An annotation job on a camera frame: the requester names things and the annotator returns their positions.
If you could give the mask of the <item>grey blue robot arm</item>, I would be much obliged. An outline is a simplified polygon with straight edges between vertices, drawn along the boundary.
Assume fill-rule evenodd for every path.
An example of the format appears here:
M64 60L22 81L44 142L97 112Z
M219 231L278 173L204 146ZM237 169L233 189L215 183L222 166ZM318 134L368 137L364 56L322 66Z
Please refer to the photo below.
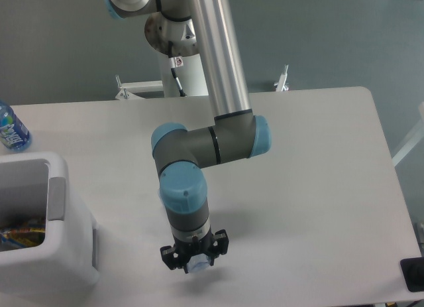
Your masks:
M226 254L225 230L213 233L203 169L270 150L267 120L253 114L228 0L104 0L116 19L159 13L171 23L187 23L200 55L215 123L189 131L166 123L151 136L152 156L174 244L160 256L172 270L193 273Z

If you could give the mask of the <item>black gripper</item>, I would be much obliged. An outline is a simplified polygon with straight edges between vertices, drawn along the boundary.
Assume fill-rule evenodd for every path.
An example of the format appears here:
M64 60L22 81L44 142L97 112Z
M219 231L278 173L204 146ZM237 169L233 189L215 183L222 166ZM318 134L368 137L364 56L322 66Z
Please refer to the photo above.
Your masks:
M173 238L174 245L161 247L160 256L171 271L182 269L185 274L188 274L187 263L191 257L206 254L210 258L209 265L212 267L217 258L227 254L229 248L229 236L225 229L215 234L209 232L201 239L193 237L189 241L182 241L175 235Z

